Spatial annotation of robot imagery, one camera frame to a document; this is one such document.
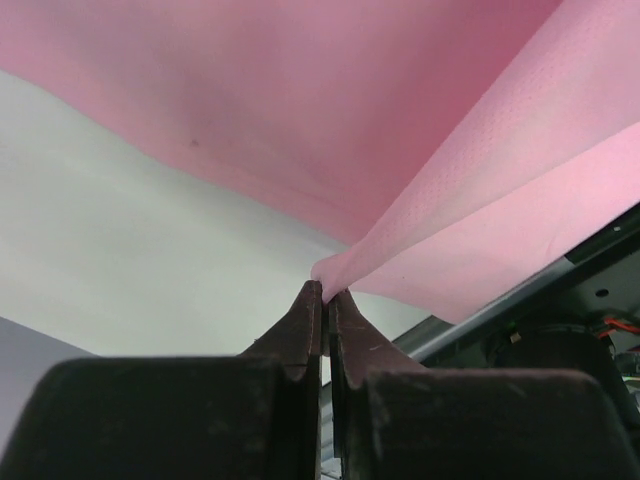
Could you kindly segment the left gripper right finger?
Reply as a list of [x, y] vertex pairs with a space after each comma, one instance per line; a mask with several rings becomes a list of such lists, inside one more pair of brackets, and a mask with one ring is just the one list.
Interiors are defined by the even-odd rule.
[[635, 479], [639, 414], [605, 345], [526, 333], [491, 368], [428, 368], [342, 292], [328, 304], [345, 479]]

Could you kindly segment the pink t shirt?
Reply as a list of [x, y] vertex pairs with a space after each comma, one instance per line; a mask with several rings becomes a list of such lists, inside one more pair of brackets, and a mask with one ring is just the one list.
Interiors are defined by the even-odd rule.
[[639, 200], [635, 1], [5, 1], [1, 67], [457, 323]]

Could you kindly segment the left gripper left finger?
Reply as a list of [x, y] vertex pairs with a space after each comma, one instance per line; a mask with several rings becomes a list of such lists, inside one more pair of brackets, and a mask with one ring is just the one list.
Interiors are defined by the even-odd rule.
[[36, 385], [5, 479], [316, 479], [321, 287], [228, 357], [69, 360]]

